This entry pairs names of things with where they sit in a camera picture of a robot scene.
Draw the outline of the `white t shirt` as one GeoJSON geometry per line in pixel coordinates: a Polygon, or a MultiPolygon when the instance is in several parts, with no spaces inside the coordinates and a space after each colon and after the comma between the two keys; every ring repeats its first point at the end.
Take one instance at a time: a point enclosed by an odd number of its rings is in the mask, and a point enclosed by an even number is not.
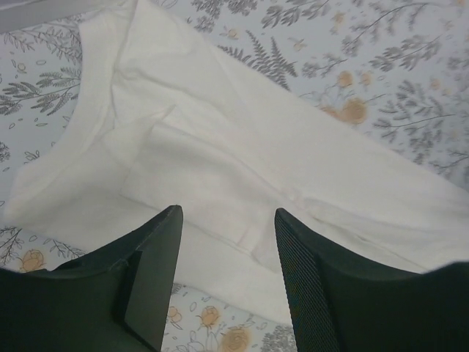
{"type": "Polygon", "coordinates": [[[22,166],[8,224],[92,251],[170,205],[175,279],[277,323],[290,313],[274,213],[391,267],[468,258],[468,193],[211,45],[152,1],[79,26],[78,102],[22,166]]]}

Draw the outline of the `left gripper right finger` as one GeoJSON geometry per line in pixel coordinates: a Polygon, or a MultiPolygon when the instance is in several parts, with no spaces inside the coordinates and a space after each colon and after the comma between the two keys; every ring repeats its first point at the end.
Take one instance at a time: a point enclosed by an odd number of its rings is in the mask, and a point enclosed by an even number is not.
{"type": "Polygon", "coordinates": [[[299,351],[466,351],[468,264],[417,274],[330,241],[279,208],[275,218],[299,351]]]}

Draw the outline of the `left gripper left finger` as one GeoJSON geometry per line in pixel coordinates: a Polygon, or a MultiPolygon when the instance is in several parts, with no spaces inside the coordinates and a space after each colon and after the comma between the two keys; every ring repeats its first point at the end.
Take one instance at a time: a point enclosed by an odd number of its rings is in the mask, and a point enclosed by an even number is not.
{"type": "Polygon", "coordinates": [[[3,351],[159,351],[182,235],[172,205],[47,271],[1,271],[3,351]]]}

